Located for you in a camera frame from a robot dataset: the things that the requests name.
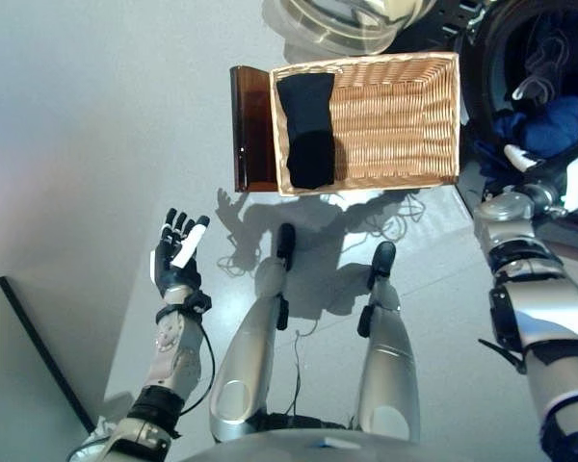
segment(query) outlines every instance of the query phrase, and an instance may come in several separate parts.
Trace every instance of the wicker basket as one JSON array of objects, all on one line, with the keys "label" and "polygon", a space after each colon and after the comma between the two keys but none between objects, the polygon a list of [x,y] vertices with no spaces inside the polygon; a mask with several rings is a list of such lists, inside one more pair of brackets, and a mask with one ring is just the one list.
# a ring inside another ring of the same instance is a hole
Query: wicker basket
[{"label": "wicker basket", "polygon": [[[333,72],[329,100],[334,184],[294,188],[287,117],[276,82]],[[460,77],[456,53],[411,53],[294,64],[270,72],[276,180],[281,195],[425,188],[459,175]]]}]

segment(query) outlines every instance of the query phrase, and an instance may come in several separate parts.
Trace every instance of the blue cloth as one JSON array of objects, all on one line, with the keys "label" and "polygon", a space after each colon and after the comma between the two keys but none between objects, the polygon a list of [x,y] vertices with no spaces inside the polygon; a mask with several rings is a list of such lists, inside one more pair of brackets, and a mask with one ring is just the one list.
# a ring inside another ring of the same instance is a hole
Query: blue cloth
[{"label": "blue cloth", "polygon": [[543,159],[554,157],[578,141],[578,97],[561,96],[534,115],[500,117],[494,131],[505,144],[516,144]]}]

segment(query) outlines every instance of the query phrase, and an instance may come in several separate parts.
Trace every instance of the white wall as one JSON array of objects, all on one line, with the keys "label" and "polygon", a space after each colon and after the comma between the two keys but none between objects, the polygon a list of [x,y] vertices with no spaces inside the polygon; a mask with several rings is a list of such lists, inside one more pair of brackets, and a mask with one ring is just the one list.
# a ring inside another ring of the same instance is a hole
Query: white wall
[{"label": "white wall", "polygon": [[229,67],[283,63],[223,3],[0,0],[0,275],[93,415],[163,211],[232,185]]},{"label": "white wall", "polygon": [[0,289],[0,461],[62,461],[86,436]]}]

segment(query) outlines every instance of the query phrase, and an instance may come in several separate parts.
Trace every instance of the black garment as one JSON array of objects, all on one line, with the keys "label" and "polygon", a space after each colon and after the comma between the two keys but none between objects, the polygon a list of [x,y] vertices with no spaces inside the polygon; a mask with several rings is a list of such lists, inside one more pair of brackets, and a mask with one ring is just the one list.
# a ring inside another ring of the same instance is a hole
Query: black garment
[{"label": "black garment", "polygon": [[297,74],[276,83],[287,116],[291,184],[314,190],[334,183],[329,98],[334,74]]}]

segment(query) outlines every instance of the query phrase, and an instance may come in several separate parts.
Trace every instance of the clear plastic container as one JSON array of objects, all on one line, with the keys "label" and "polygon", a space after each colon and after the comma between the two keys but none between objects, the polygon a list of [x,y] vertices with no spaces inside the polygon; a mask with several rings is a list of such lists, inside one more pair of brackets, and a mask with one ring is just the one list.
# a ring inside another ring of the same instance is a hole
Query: clear plastic container
[{"label": "clear plastic container", "polygon": [[385,50],[436,0],[278,0],[298,34],[332,53],[372,55]]}]

